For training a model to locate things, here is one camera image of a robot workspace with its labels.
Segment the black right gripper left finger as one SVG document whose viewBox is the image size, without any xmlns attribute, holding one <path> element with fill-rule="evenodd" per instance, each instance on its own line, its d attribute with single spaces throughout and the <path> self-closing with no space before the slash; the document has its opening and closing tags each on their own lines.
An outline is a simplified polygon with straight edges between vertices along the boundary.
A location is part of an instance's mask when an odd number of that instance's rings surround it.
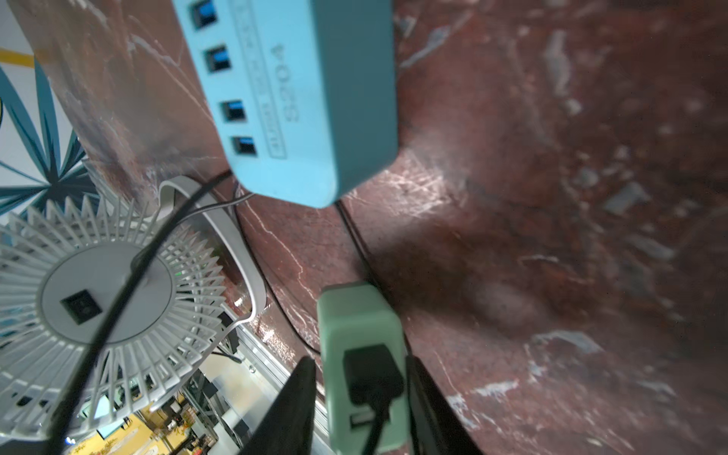
<svg viewBox="0 0 728 455">
<path fill-rule="evenodd" d="M 315 423 L 317 365 L 305 356 L 291 373 L 263 421 L 240 450 L 247 454 L 310 454 Z"/>
</svg>

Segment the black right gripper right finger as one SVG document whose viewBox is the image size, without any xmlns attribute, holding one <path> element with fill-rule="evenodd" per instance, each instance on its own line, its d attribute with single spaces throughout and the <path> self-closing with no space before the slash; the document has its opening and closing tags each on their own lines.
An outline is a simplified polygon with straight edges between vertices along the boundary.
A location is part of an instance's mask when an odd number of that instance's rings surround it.
<svg viewBox="0 0 728 455">
<path fill-rule="evenodd" d="M 483 454 L 421 359 L 408 355 L 406 367 L 411 415 L 411 453 Z"/>
</svg>

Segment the blue power strip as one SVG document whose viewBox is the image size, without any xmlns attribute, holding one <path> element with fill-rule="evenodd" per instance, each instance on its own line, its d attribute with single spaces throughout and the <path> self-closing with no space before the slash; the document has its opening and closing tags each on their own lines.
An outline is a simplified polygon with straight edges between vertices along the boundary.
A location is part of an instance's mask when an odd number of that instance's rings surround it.
<svg viewBox="0 0 728 455">
<path fill-rule="evenodd" d="M 227 163 L 248 190 L 322 209 L 398 155 L 388 1 L 177 1 Z"/>
</svg>

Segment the green USB charger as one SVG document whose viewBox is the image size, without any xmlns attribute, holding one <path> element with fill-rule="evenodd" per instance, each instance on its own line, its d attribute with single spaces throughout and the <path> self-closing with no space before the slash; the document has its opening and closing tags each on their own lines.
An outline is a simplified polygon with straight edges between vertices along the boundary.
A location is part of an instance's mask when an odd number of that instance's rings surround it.
<svg viewBox="0 0 728 455">
<path fill-rule="evenodd" d="M 337 454 L 400 449 L 411 432 L 400 318 L 371 284 L 339 284 L 317 303 L 330 445 Z"/>
</svg>

